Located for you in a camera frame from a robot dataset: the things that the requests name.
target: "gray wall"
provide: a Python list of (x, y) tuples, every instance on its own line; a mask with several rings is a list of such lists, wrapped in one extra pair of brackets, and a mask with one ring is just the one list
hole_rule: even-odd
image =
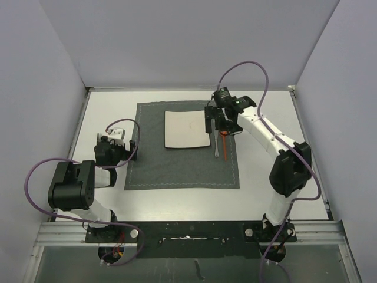
[[(145, 89), (211, 88), (244, 60), (294, 84), (338, 0), (40, 2), (86, 86)], [(253, 66), (226, 81), (264, 86)]]
[[(24, 178), (36, 162), (67, 156), (85, 89), (37, 0), (1, 1), (0, 36), (0, 281), (21, 282), (46, 220), (27, 202)], [(31, 180), (45, 208), (54, 167)]]
[(377, 2), (341, 0), (297, 85), (330, 205), (363, 282), (376, 282)]

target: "orange utensil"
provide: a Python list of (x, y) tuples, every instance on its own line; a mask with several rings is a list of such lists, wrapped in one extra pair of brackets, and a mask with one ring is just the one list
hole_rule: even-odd
[(222, 138), (223, 138), (223, 152), (224, 152), (224, 160), (226, 161), (228, 159), (227, 154), (226, 154), (226, 136), (228, 135), (227, 131), (221, 131), (220, 132)]

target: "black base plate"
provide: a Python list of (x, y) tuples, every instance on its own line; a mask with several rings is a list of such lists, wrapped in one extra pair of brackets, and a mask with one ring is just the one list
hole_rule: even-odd
[[(139, 227), (145, 234), (143, 252), (138, 258), (221, 258), (224, 256), (243, 256), (260, 258), (259, 243), (269, 242), (274, 234), (268, 235), (263, 230), (262, 221), (194, 221), (194, 222), (125, 222)], [(253, 236), (245, 234), (246, 229), (253, 230)], [(276, 242), (287, 238), (287, 228), (294, 229), (288, 223)], [(119, 227), (118, 235), (113, 240), (101, 239), (94, 232), (85, 239), (86, 243), (116, 243), (120, 233), (124, 232), (124, 243), (138, 243), (140, 236), (132, 238), (131, 228)], [(288, 242), (296, 242), (295, 236)]]

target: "gray felt mat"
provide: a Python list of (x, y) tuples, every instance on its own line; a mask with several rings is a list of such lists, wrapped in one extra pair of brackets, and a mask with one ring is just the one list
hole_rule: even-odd
[[(224, 160), (222, 137), (219, 136), (219, 158), (214, 156), (214, 134), (211, 146), (195, 149), (164, 147), (165, 111), (204, 110), (207, 101), (171, 101), (137, 104), (136, 121), (141, 127), (138, 159), (127, 168), (125, 190), (205, 187), (239, 189), (240, 180), (234, 137), (226, 137)], [(137, 128), (134, 127), (133, 140)]]

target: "white table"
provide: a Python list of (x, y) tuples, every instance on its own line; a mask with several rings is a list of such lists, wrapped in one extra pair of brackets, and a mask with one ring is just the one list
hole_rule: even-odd
[[(238, 97), (248, 95), (256, 103), (261, 91), (234, 91)], [(94, 159), (93, 148), (98, 132), (121, 118), (135, 118), (137, 103), (174, 100), (208, 100), (210, 91), (146, 91), (92, 92), (74, 152), (74, 160)], [(297, 115), (288, 91), (270, 91), (262, 113), (281, 131), (303, 142)], [(117, 126), (126, 130), (125, 141), (131, 139), (132, 122)], [(112, 209), (119, 221), (229, 221), (261, 220), (269, 206), (273, 189), (269, 173), (273, 161), (248, 133), (236, 136), (240, 189), (156, 189), (124, 191), (127, 166), (117, 169), (114, 187), (95, 190), (95, 198)], [(316, 185), (311, 179), (299, 196), (315, 196)], [(322, 198), (314, 202), (295, 203), (293, 220), (328, 219)]]

